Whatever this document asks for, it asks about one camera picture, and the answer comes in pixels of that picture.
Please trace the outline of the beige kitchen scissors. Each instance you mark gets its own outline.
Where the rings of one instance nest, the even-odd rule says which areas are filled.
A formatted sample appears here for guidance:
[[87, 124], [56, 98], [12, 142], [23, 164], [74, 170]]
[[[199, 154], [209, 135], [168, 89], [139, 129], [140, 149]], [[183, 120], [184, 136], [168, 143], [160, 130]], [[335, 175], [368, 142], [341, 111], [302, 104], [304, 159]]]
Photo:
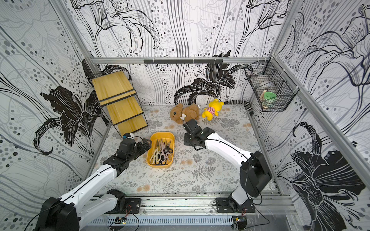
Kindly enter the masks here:
[[159, 147], [156, 147], [154, 149], [154, 152], [149, 160], [149, 163], [151, 165], [158, 165], [160, 163], [160, 160], [161, 160], [161, 152], [160, 152], [160, 149]]

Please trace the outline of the pink scissors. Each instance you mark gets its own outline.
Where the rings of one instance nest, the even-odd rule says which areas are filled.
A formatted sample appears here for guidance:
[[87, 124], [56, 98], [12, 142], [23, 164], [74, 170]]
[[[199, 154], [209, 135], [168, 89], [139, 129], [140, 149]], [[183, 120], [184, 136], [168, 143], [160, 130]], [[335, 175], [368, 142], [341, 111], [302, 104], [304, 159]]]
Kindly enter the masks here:
[[160, 162], [161, 165], [167, 164], [167, 156], [165, 153], [165, 144], [163, 140], [160, 141]]

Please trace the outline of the blue handled scissors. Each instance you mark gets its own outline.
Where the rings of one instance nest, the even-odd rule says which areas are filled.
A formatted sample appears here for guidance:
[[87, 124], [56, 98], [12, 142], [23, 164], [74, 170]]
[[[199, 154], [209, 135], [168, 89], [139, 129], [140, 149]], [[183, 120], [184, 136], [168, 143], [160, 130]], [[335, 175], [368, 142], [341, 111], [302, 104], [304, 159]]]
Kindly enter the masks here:
[[171, 148], [171, 140], [166, 140], [164, 142], [165, 148], [164, 148], [164, 153], [166, 154], [172, 154], [173, 149]]

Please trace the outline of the small black scissors front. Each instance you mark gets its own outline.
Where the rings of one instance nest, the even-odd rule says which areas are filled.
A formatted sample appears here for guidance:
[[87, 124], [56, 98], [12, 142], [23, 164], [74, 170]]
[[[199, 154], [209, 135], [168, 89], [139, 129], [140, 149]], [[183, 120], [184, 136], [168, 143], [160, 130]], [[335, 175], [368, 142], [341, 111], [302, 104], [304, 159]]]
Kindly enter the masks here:
[[165, 158], [167, 162], [171, 162], [173, 160], [173, 155], [171, 153], [166, 153]]

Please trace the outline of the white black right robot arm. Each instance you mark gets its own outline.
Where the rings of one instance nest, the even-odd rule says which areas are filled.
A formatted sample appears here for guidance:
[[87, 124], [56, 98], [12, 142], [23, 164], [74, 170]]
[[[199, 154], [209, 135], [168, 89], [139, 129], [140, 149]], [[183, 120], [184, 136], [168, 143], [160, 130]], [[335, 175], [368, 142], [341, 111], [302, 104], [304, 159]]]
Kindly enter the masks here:
[[240, 170], [240, 184], [229, 196], [230, 206], [242, 206], [258, 197], [272, 180], [272, 173], [264, 155], [256, 151], [243, 150], [222, 138], [214, 130], [201, 128], [197, 121], [190, 120], [183, 124], [186, 133], [184, 145], [195, 150], [208, 149], [223, 157]]

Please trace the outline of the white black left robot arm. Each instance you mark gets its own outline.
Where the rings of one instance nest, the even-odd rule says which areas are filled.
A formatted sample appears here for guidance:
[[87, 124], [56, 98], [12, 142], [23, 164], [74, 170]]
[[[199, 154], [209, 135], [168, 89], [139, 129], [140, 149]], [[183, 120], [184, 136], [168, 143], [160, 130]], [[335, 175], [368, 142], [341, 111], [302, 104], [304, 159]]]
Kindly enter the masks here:
[[131, 212], [125, 193], [111, 189], [98, 199], [93, 197], [117, 178], [138, 157], [149, 151], [152, 141], [123, 139], [116, 153], [76, 188], [64, 195], [47, 199], [37, 215], [36, 231], [80, 231], [107, 212]]

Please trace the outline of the yellow plastic storage box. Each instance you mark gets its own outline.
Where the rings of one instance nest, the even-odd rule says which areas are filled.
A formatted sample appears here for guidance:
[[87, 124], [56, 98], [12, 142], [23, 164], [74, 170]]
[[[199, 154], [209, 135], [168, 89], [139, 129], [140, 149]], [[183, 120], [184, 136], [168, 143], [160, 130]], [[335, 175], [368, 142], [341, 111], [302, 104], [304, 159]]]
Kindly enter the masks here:
[[[173, 163], [173, 160], [174, 160], [174, 143], [175, 143], [175, 137], [172, 133], [170, 132], [157, 132], [157, 133], [154, 133], [151, 138], [152, 140], [152, 147], [151, 149], [148, 151], [148, 154], [147, 154], [147, 158], [146, 158], [146, 161], [147, 161], [147, 164], [150, 166], [150, 167], [153, 167], [153, 168], [167, 168], [167, 167], [170, 167]], [[171, 148], [173, 149], [173, 160], [171, 162], [167, 162], [166, 165], [164, 166], [157, 166], [157, 165], [151, 165], [149, 163], [149, 160], [154, 152], [154, 149], [157, 147], [156, 145], [156, 142], [157, 140], [160, 140], [161, 139], [163, 140], [163, 142], [165, 142], [166, 140], [171, 140]]]

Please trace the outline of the brown plush dog toy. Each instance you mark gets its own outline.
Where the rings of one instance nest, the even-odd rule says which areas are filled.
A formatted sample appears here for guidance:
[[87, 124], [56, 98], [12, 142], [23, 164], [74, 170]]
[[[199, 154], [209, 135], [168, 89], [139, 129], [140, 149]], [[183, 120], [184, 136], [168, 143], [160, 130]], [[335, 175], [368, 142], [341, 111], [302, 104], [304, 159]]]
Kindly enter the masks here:
[[170, 111], [170, 118], [177, 124], [184, 124], [190, 120], [199, 120], [200, 112], [199, 107], [196, 104], [191, 104], [187, 107], [184, 107], [183, 104], [177, 104]]

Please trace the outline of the yellow plush bear toy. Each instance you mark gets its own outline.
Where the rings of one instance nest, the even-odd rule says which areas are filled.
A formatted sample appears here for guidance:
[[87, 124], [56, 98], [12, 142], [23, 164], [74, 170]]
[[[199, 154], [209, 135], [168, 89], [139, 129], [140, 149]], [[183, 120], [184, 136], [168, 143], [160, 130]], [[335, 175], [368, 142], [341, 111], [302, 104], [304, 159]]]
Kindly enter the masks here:
[[222, 110], [224, 102], [214, 99], [209, 103], [208, 107], [204, 109], [202, 118], [206, 118], [208, 121], [212, 121], [215, 116], [219, 116], [219, 112]]

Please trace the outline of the green lid jar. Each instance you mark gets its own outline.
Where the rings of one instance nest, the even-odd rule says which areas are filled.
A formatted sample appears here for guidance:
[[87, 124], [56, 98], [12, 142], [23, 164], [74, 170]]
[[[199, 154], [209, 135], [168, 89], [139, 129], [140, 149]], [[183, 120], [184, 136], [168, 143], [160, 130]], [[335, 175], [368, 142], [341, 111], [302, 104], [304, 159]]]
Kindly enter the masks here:
[[263, 95], [262, 106], [263, 108], [272, 108], [277, 100], [277, 95], [273, 92], [265, 92]]

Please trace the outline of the wooden shelf black frame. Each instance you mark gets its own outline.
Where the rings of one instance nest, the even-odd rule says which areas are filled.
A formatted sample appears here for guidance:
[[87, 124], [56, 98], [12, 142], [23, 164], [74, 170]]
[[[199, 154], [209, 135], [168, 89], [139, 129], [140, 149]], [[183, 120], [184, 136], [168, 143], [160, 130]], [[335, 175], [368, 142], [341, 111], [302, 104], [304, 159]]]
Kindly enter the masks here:
[[103, 112], [121, 137], [148, 127], [138, 93], [124, 71], [96, 74], [92, 85]]

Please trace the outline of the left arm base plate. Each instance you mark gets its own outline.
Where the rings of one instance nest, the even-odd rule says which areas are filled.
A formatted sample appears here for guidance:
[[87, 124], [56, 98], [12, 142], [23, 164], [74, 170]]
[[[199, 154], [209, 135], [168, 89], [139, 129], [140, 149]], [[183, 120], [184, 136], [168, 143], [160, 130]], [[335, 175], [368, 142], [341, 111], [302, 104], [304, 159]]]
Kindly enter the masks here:
[[127, 198], [125, 193], [116, 189], [108, 190], [107, 193], [115, 196], [115, 198], [118, 200], [114, 209], [109, 211], [108, 213], [139, 213], [142, 202], [141, 198]]

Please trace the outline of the black wall hook rail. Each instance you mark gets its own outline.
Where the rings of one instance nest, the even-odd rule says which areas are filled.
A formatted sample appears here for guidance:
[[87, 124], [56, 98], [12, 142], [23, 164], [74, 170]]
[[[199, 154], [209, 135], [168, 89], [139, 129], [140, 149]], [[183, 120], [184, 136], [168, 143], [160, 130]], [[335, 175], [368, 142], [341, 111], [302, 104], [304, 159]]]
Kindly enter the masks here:
[[144, 59], [144, 64], [222, 64], [223, 59]]

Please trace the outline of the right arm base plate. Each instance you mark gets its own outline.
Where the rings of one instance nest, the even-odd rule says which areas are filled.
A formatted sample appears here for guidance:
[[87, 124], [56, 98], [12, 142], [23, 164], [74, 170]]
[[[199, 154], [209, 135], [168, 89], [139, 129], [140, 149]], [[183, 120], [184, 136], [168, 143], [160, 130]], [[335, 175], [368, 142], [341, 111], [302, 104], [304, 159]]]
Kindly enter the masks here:
[[256, 210], [252, 202], [251, 199], [247, 199], [240, 205], [231, 197], [219, 197], [215, 199], [215, 206], [218, 213], [254, 213]]

